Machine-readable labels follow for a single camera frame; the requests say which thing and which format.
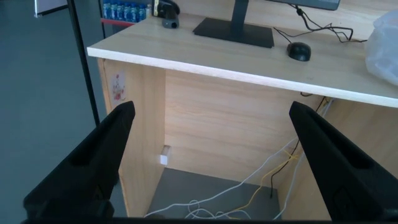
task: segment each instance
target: wood grain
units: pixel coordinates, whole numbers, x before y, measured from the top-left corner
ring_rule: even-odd
[[[392,175],[398,177],[398,109],[336,100],[326,119],[364,152],[380,163]],[[278,188],[279,204],[283,206],[293,173],[285,176]],[[297,172],[295,187],[283,214],[284,220],[329,220],[330,216],[323,202],[307,160]]]
[[[105,66],[104,66],[105,59],[97,58],[97,62],[98,62],[99,74],[101,77],[101,84],[102,84],[102,91],[103,91],[103,95],[104,95],[106,114],[109,114],[113,110],[113,108],[111,106],[111,99],[110,99],[109,89],[108,89],[108,81],[106,79],[106,72],[105,72]]]
[[[165,70],[112,60],[103,61],[103,67],[100,72],[104,71],[108,83],[113,75],[124,72],[125,101],[132,100],[136,108],[119,174],[127,215],[142,217],[164,169],[159,155],[165,136]]]
[[[176,0],[183,13],[231,20],[233,0]],[[321,26],[351,27],[354,38],[368,39],[373,22],[386,12],[398,8],[395,0],[341,0],[336,11],[302,7],[310,18]],[[247,23],[307,31],[304,21],[295,9],[287,4],[264,0],[250,0],[246,14]]]
[[[168,167],[242,181],[296,137],[289,118],[292,102],[316,108],[320,99],[167,70],[165,143],[172,147]],[[281,154],[271,160],[249,182],[259,184],[262,175],[286,159]]]
[[[180,28],[172,30],[164,29],[160,19],[146,19],[88,47],[88,54],[398,107],[398,88],[366,70],[364,44],[341,44],[332,35],[301,36],[295,41],[311,46],[312,59],[299,62],[286,55],[288,42],[280,35],[274,35],[273,49],[193,35],[193,28],[202,20],[200,16],[181,15]]]

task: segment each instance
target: yellow cable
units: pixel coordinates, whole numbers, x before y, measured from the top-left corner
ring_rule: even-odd
[[[288,152],[286,152],[286,153],[289,155],[290,158],[289,158],[288,160],[286,160],[285,162],[279,164],[279,166],[273,168],[271,171],[269,171],[268,173],[266,173],[264,176],[262,176],[261,182],[260,182],[260,186],[259,186],[259,188],[253,193],[253,195],[251,196],[249,202],[248,202],[246,205],[242,206],[242,207],[235,208],[233,211],[242,210],[242,209],[244,209],[244,208],[247,208],[247,207],[251,204],[251,202],[253,201],[253,198],[256,196],[256,194],[258,193],[258,191],[260,191],[260,189],[262,188],[262,182],[264,181],[264,178],[266,178],[269,174],[273,173],[275,170],[277,170],[277,169],[279,169],[280,167],[282,167],[286,162],[291,161],[291,160],[293,160],[293,159],[297,159],[297,156],[292,156],[292,155],[290,155]]]

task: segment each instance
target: desk edge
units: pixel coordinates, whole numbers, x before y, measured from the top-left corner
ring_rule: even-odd
[[[139,65],[147,65],[152,67],[177,70],[181,72],[196,73],[211,77],[235,80],[239,82],[253,83],[253,84],[271,86],[271,87],[282,88],[293,91],[304,91],[306,93],[312,93],[321,96],[329,96],[343,100],[357,101],[373,105],[398,108],[398,99],[389,98],[385,96],[377,96],[377,95],[358,93],[348,90],[340,90],[337,88],[317,86],[307,83],[282,80],[278,78],[264,77],[261,75],[253,75],[243,72],[224,70],[220,68],[195,65],[191,63],[176,62],[161,58],[146,57],[141,55],[115,52],[111,50],[97,49],[93,47],[87,47],[87,54],[91,57],[104,58],[104,59],[116,60],[127,63],[136,63]]]

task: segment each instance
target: white plastic bag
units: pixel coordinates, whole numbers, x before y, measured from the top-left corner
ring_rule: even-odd
[[[365,43],[366,68],[373,75],[398,85],[398,10],[373,22],[374,31]]]

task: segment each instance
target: small white box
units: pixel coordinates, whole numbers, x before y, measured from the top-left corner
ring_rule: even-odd
[[[167,166],[167,164],[169,163],[170,151],[170,146],[163,147],[162,153],[160,155],[160,164],[162,164],[163,166]]]

